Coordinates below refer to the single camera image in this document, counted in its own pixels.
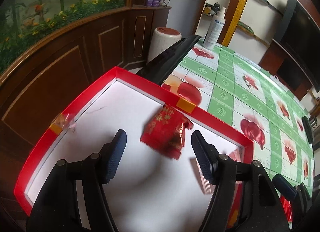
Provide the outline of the black remote control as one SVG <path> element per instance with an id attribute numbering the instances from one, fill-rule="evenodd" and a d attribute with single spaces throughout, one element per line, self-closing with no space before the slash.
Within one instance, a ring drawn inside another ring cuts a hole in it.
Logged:
<path id="1" fill-rule="evenodd" d="M 312 127 L 310 125 L 310 122 L 307 116 L 302 117 L 302 123 L 303 123 L 303 127 L 306 133 L 306 138 L 308 140 L 308 143 L 313 144 L 314 136 L 312 132 Z"/>

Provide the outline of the small red candy packet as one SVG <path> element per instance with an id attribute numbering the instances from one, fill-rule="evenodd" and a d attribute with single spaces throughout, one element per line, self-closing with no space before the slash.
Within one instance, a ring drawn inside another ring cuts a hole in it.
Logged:
<path id="1" fill-rule="evenodd" d="M 146 124 L 140 142 L 167 158 L 178 160 L 185 144 L 185 131 L 193 127 L 181 112 L 166 104 Z"/>

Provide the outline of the white spray bottle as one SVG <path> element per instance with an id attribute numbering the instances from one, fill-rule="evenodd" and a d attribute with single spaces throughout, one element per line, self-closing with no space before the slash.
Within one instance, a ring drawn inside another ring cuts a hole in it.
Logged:
<path id="1" fill-rule="evenodd" d="M 208 50 L 213 49 L 225 25 L 225 10 L 225 7 L 221 7 L 220 10 L 212 17 L 209 29 L 203 41 L 203 46 Z"/>

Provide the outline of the black television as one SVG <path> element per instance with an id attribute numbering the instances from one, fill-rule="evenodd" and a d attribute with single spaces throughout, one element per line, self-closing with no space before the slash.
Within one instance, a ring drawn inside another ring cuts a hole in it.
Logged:
<path id="1" fill-rule="evenodd" d="M 298 0 L 287 1 L 273 39 L 290 54 L 319 91 L 319 26 Z"/>

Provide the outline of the wooden cabinet ledge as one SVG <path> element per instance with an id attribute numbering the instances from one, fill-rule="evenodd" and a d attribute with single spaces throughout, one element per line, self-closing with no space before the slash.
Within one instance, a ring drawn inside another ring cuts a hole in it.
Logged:
<path id="1" fill-rule="evenodd" d="M 1 144 L 33 146 L 52 120 L 111 68 L 146 64 L 169 7 L 120 8 L 73 22 L 38 41 L 1 75 Z"/>

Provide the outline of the red tray box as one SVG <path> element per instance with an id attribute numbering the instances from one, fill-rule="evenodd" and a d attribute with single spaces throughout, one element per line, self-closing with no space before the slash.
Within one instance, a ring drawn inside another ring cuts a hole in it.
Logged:
<path id="1" fill-rule="evenodd" d="M 210 202 L 196 176 L 191 131 L 178 160 L 168 159 L 140 141 L 144 126 L 168 104 L 182 110 L 187 103 L 173 93 L 115 67 L 80 94 L 65 114 L 75 129 L 49 127 L 18 176 L 14 195 L 30 214 L 54 164 L 75 162 L 112 140 L 123 129 L 127 145 L 114 179 L 104 186 L 120 231 L 196 231 Z"/>

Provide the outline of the long red snack pack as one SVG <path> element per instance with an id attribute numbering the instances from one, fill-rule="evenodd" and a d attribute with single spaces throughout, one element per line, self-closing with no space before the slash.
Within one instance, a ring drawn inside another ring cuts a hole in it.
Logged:
<path id="1" fill-rule="evenodd" d="M 283 195 L 280 196 L 280 202 L 283 206 L 286 219 L 289 223 L 292 223 L 292 207 L 291 202 L 288 201 Z"/>

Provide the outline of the green fruit tablecloth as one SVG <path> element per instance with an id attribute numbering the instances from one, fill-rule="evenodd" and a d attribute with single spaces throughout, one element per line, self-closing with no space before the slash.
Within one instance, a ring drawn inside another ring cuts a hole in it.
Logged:
<path id="1" fill-rule="evenodd" d="M 159 58 L 156 82 L 183 99 L 207 143 L 235 162 L 259 161 L 271 181 L 281 174 L 297 190 L 289 231 L 315 231 L 319 200 L 311 198 L 314 154 L 293 94 L 264 69 L 219 44 L 203 47 L 197 35 Z M 242 183 L 236 182 L 227 227 L 235 226 Z"/>

